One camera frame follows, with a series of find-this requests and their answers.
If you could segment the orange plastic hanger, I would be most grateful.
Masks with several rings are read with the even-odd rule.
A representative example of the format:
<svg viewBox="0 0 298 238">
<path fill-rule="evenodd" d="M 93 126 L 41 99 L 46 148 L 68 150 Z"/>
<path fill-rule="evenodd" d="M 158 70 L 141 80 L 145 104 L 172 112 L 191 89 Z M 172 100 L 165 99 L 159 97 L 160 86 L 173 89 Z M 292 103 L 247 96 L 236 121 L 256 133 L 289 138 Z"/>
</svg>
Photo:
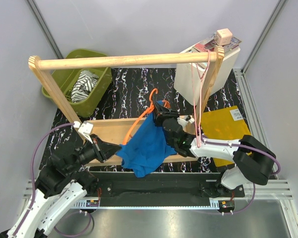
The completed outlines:
<svg viewBox="0 0 298 238">
<path fill-rule="evenodd" d="M 133 138 L 134 134 L 138 130 L 138 125 L 143 121 L 143 119 L 154 110 L 154 104 L 153 104 L 153 95 L 158 93 L 157 88 L 153 88 L 150 95 L 149 95 L 149 102 L 150 106 L 133 122 L 132 126 L 129 128 L 128 132 L 126 133 L 122 145 L 126 145 L 128 141 Z"/>
</svg>

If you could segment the blue tank top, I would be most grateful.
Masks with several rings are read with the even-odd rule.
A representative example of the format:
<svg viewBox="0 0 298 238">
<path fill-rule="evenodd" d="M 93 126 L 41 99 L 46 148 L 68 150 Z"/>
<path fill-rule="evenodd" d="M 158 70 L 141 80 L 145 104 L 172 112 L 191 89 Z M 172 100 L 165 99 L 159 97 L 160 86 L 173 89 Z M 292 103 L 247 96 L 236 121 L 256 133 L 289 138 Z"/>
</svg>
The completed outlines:
<svg viewBox="0 0 298 238">
<path fill-rule="evenodd" d="M 146 116 L 133 138 L 121 147 L 117 152 L 122 159 L 121 166 L 133 170 L 138 178 L 154 172 L 167 157 L 177 154 L 167 145 L 162 127 L 155 126 L 153 112 Z"/>
</svg>

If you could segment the pink wire hanger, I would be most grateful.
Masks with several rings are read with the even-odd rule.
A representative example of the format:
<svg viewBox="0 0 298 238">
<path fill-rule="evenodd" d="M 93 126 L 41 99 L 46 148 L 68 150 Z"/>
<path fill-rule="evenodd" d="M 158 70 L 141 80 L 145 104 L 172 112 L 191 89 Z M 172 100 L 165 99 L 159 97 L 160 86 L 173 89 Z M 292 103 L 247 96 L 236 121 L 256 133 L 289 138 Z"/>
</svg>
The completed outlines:
<svg viewBox="0 0 298 238">
<path fill-rule="evenodd" d="M 198 99 L 198 104 L 195 104 L 195 98 L 193 98 L 193 106 L 194 106 L 194 123 L 195 123 L 195 135 L 196 135 L 196 144 L 197 148 L 200 148 L 202 145 L 202 138 L 201 138 L 201 118 L 202 118 L 202 88 L 203 84 L 206 78 L 206 74 L 208 73 L 209 67 L 210 67 L 210 50 L 206 51 L 208 53 L 208 61 L 207 61 L 207 67 L 204 70 L 204 72 L 201 74 L 200 71 L 198 70 L 198 64 L 196 63 L 196 69 L 197 69 L 197 74 L 199 78 L 199 99 Z"/>
</svg>

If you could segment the striped white tank top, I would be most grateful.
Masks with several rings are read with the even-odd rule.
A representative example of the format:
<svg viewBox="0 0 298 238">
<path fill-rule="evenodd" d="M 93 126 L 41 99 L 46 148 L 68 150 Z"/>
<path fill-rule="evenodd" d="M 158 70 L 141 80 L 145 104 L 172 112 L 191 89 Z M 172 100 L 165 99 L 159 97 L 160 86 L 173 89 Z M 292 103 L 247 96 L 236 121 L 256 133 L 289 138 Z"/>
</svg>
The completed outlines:
<svg viewBox="0 0 298 238">
<path fill-rule="evenodd" d="M 78 103 L 85 100 L 96 86 L 99 76 L 88 70 L 82 70 L 71 91 L 71 100 Z"/>
</svg>

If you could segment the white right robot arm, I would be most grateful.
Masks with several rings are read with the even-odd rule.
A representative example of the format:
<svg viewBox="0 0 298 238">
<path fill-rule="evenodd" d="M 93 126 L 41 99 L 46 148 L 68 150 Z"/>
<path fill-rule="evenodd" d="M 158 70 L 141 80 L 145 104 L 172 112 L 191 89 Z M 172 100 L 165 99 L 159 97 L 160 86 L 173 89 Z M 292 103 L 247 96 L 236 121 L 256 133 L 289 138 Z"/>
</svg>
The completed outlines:
<svg viewBox="0 0 298 238">
<path fill-rule="evenodd" d="M 216 183 L 216 192 L 220 196 L 228 196 L 240 185 L 251 182 L 266 185 L 270 176 L 274 175 L 273 167 L 280 163 L 276 155 L 251 135 L 241 139 L 219 140 L 202 135 L 202 127 L 198 124 L 201 113 L 194 114 L 195 133 L 184 130 L 189 119 L 180 117 L 179 112 L 166 106 L 166 103 L 153 102 L 153 122 L 161 127 L 166 144 L 183 157 L 212 157 L 231 161 L 234 168 L 223 172 L 220 181 Z"/>
</svg>

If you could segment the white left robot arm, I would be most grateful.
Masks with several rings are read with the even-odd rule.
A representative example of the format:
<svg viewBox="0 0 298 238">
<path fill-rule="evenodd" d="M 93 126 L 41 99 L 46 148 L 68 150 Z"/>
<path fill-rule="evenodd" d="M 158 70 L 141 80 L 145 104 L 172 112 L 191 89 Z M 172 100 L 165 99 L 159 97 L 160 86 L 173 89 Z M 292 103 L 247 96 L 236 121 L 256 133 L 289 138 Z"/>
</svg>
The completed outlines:
<svg viewBox="0 0 298 238">
<path fill-rule="evenodd" d="M 82 167 L 94 159 L 104 163 L 121 148 L 92 134 L 82 147 L 53 154 L 33 182 L 32 197 L 21 217 L 0 238 L 46 238 L 78 200 L 97 192 L 97 178 Z"/>
</svg>

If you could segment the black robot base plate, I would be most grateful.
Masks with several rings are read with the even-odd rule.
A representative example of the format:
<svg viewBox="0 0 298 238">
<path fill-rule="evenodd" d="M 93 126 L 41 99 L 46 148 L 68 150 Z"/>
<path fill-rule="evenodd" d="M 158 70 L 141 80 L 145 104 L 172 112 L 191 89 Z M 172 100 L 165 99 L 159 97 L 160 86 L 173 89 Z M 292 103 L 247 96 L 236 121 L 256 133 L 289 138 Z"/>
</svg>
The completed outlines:
<svg viewBox="0 0 298 238">
<path fill-rule="evenodd" d="M 226 188 L 221 185 L 220 173 L 152 173 L 138 178 L 128 172 L 74 172 L 68 177 L 45 173 L 38 178 L 37 191 L 47 192 L 55 187 L 63 191 L 72 180 L 81 185 L 88 197 L 100 196 L 100 207 L 105 209 L 133 209 L 159 207 L 211 206 L 210 198 L 243 197 L 241 186 Z"/>
</svg>

